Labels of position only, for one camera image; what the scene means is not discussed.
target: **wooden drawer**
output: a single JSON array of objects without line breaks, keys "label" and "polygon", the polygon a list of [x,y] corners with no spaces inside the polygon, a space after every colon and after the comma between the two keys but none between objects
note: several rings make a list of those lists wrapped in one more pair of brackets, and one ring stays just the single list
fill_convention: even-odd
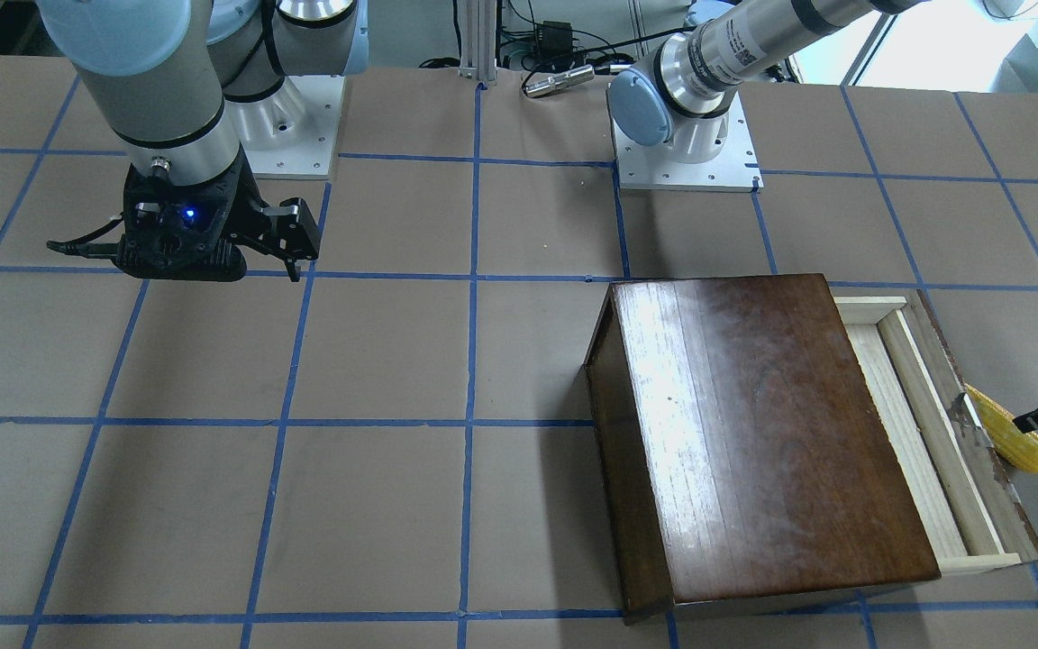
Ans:
[{"label": "wooden drawer", "polygon": [[928,313],[818,275],[612,285],[585,369],[629,621],[1038,559],[988,439],[947,414]]}]

